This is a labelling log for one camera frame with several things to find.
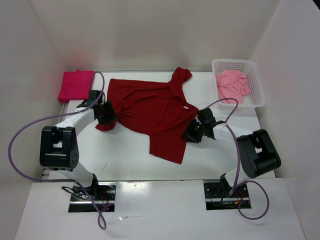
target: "white basket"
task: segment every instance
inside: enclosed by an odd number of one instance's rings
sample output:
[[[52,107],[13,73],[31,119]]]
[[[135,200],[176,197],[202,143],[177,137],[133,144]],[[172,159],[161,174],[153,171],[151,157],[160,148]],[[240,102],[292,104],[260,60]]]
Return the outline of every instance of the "white basket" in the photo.
[[[251,93],[242,97],[242,104],[239,108],[257,108],[263,107],[266,104],[264,92],[261,87],[261,81],[256,64],[248,60],[238,59],[216,59],[212,61],[212,71],[214,80],[215,93],[218,96],[218,86],[216,75],[220,75],[224,70],[239,70],[241,73],[246,74],[248,78]],[[234,107],[236,104],[218,102],[220,107]]]

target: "pink cloth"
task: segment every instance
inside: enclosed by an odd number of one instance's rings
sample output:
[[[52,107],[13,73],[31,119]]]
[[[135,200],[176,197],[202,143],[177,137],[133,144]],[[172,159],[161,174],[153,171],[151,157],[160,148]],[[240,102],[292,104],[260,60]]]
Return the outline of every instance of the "pink cloth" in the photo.
[[[93,74],[94,71],[65,71],[58,96],[59,102],[87,99],[92,85],[90,80]]]
[[[224,70],[221,75],[216,75],[215,78],[219,99],[234,98],[241,104],[242,96],[251,93],[247,76],[238,70]],[[232,100],[222,100],[222,102],[235,104],[235,101]]]

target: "white table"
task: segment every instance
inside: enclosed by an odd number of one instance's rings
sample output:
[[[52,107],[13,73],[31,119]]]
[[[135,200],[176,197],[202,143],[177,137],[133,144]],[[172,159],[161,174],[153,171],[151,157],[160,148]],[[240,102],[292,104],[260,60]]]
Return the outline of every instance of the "white table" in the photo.
[[[104,72],[107,94],[109,81],[131,79],[168,82],[171,72]],[[188,103],[203,109],[218,99],[215,95],[212,72],[193,72],[193,77],[184,83],[183,92]],[[102,78],[96,74],[93,89],[100,90]],[[82,101],[70,101],[67,112],[73,112]],[[225,120],[229,110],[212,106],[217,120]],[[133,132],[117,122],[109,132],[95,129],[97,121],[87,126],[78,136],[79,161],[100,181],[153,181],[153,180],[200,180],[219,179],[236,167],[235,146],[202,138],[199,144],[187,143],[182,164],[176,164],[149,154],[149,136]],[[254,109],[236,111],[229,120],[236,127],[258,130],[260,125]],[[274,172],[261,176],[274,178]],[[52,171],[49,176],[63,178]]]
[[[115,212],[103,213],[107,229],[98,227],[96,212],[68,213],[70,195],[61,186],[33,183],[16,240],[304,240],[283,178],[257,180],[267,191],[270,209],[259,220],[246,220],[236,209],[206,210],[203,181],[118,182]],[[260,215],[266,198],[248,184],[251,217]]]

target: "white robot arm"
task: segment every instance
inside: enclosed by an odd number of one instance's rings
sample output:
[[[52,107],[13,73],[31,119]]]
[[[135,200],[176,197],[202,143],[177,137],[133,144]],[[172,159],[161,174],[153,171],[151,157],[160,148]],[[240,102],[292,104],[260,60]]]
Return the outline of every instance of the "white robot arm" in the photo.
[[[100,91],[91,90],[89,98],[83,101],[76,111],[80,112],[90,106],[99,94]],[[98,180],[79,162],[77,136],[95,119],[98,119],[100,124],[116,119],[109,101],[102,103],[101,98],[93,108],[72,115],[55,126],[45,126],[41,133],[40,164],[77,181],[85,188],[94,188]]]

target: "purple cable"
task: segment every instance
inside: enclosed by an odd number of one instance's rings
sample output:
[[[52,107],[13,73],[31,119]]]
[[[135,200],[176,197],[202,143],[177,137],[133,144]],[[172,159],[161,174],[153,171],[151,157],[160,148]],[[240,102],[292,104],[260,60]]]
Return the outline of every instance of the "purple cable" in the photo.
[[[239,145],[238,145],[238,142],[237,142],[237,138],[236,138],[236,135],[234,133],[234,131],[232,131],[232,129],[229,127],[229,125],[227,124],[228,123],[228,120],[229,118],[231,117],[231,115],[236,111],[238,105],[239,105],[239,102],[238,100],[236,100],[235,98],[232,98],[232,97],[226,97],[226,98],[221,98],[213,103],[211,103],[209,106],[207,106],[206,108],[209,108],[211,107],[212,105],[218,103],[218,102],[221,102],[223,100],[233,100],[236,102],[235,104],[235,107],[234,109],[230,112],[230,114],[226,117],[225,119],[225,123],[226,123],[226,127],[228,128],[228,130],[230,131],[232,137],[233,137],[233,140],[234,140],[234,143],[235,143],[235,148],[236,148],[236,154],[237,154],[237,164],[236,164],[236,173],[235,173],[235,178],[234,178],[234,183],[233,183],[233,187],[231,188],[229,194],[232,195],[234,194],[235,190],[236,190],[236,185],[238,183],[238,179],[239,179],[239,174],[240,174],[240,165],[241,165],[241,159],[240,159],[240,149],[239,149]]]
[[[226,119],[225,119],[225,123],[227,123],[228,120],[229,120],[229,118],[230,118],[231,115],[236,111],[236,109],[237,109],[237,107],[238,107],[238,105],[239,105],[239,102],[238,102],[235,98],[231,98],[231,97],[221,98],[221,99],[219,99],[219,100],[211,103],[211,104],[210,104],[209,106],[207,106],[206,108],[209,108],[209,107],[211,107],[212,105],[214,105],[214,104],[216,104],[216,103],[218,103],[218,102],[220,102],[220,101],[222,101],[222,100],[233,100],[233,101],[236,102],[236,105],[235,105],[234,109],[230,112],[230,114],[229,114],[229,115],[226,117]],[[232,187],[232,189],[230,190],[229,194],[232,195],[232,194],[235,192],[235,190],[236,190],[239,186],[241,186],[241,185],[243,185],[243,184],[247,184],[247,183],[257,184],[257,185],[262,189],[262,191],[263,191],[263,193],[264,193],[264,195],[265,195],[265,197],[266,197],[266,209],[265,209],[264,213],[263,213],[262,215],[260,215],[260,216],[257,216],[257,217],[249,217],[249,216],[244,215],[244,214],[240,211],[240,207],[241,207],[241,205],[242,205],[243,203],[248,202],[248,200],[244,200],[244,201],[242,201],[241,203],[239,203],[239,205],[238,205],[238,211],[239,211],[239,213],[240,213],[244,218],[246,218],[246,219],[249,219],[249,220],[258,220],[258,219],[261,219],[261,218],[263,218],[263,217],[267,214],[267,212],[268,212],[268,210],[269,210],[270,201],[269,201],[268,194],[267,194],[266,190],[265,190],[258,182],[256,182],[256,181],[251,181],[251,180],[250,180],[250,181],[244,181],[244,182],[241,182],[241,183],[238,184],[238,179],[239,179],[239,174],[240,174],[240,166],[241,166],[240,149],[239,149],[239,145],[238,145],[238,142],[237,142],[237,137],[236,137],[234,131],[232,131],[231,127],[230,127],[228,124],[226,124],[225,126],[228,128],[228,130],[230,131],[230,133],[231,133],[231,135],[232,135],[232,138],[233,138],[234,143],[235,143],[236,154],[237,154],[236,173],[235,173],[235,178],[234,178],[233,187]]]
[[[81,190],[84,191],[85,195],[88,197],[88,199],[89,199],[90,202],[92,203],[93,207],[95,208],[95,210],[96,210],[97,213],[99,214],[99,217],[98,217],[98,225],[99,225],[99,227],[100,227],[102,230],[106,230],[106,228],[107,228],[107,223],[106,223],[106,219],[105,219],[105,217],[102,215],[102,213],[103,213],[104,211],[106,211],[111,205],[113,205],[113,203],[109,203],[109,204],[107,204],[102,210],[99,210],[98,206],[95,204],[95,201],[91,198],[91,196],[90,196],[90,194],[87,192],[87,190],[86,190],[79,182],[76,182],[76,184],[78,184],[79,187],[81,188]]]
[[[10,140],[10,143],[9,143],[9,146],[8,146],[8,158],[9,158],[9,162],[11,164],[11,166],[13,167],[13,169],[18,173],[20,174],[22,177],[26,178],[26,179],[29,179],[31,181],[35,181],[35,182],[47,182],[47,183],[60,183],[60,182],[74,182],[74,180],[71,180],[71,179],[40,179],[40,178],[35,178],[35,177],[31,177],[31,176],[28,176],[28,175],[25,175],[23,172],[21,172],[15,165],[13,159],[12,159],[12,156],[11,156],[11,148],[12,148],[12,145],[15,141],[15,139],[18,137],[18,135],[23,131],[25,130],[27,127],[33,125],[33,124],[36,124],[36,123],[39,123],[41,121],[44,121],[44,120],[48,120],[48,119],[54,119],[54,118],[58,118],[58,117],[64,117],[64,116],[70,116],[70,115],[75,115],[75,114],[79,114],[79,113],[82,113],[84,111],[87,111],[88,109],[91,109],[93,108],[93,106],[98,102],[98,100],[101,98],[102,94],[103,94],[103,91],[104,91],[104,88],[105,88],[105,77],[104,75],[100,72],[100,71],[95,71],[91,77],[91,80],[93,79],[93,77],[95,76],[95,74],[100,74],[101,77],[102,77],[102,90],[98,96],[98,98],[94,101],[94,103],[92,103],[90,106],[86,107],[85,109],[81,110],[81,111],[75,111],[75,112],[70,112],[70,113],[64,113],[64,114],[58,114],[58,115],[53,115],[53,116],[47,116],[47,117],[43,117],[43,118],[40,118],[38,120],[34,120],[30,123],[28,123],[27,125],[23,126],[22,128],[20,128],[16,133],[15,135],[12,137],[12,139]]]
[[[266,190],[265,190],[258,182],[256,182],[256,181],[251,181],[251,180],[250,180],[250,181],[244,181],[244,182],[238,184],[236,187],[239,187],[239,186],[241,186],[241,185],[243,185],[243,184],[247,184],[247,183],[257,184],[257,185],[261,188],[261,190],[263,191],[263,193],[264,193],[264,195],[265,195],[265,198],[266,198],[266,209],[265,209],[265,211],[262,213],[262,215],[260,215],[260,216],[257,216],[257,217],[249,217],[249,216],[246,216],[246,215],[244,215],[244,214],[240,211],[241,205],[244,204],[245,202],[248,202],[248,200],[244,200],[244,201],[242,201],[242,202],[239,203],[239,205],[238,205],[238,211],[239,211],[239,213],[241,214],[241,216],[244,217],[245,219],[249,219],[249,220],[262,219],[262,218],[267,214],[267,212],[268,212],[268,210],[269,210],[269,207],[270,207],[270,200],[269,200],[268,194],[267,194]]]

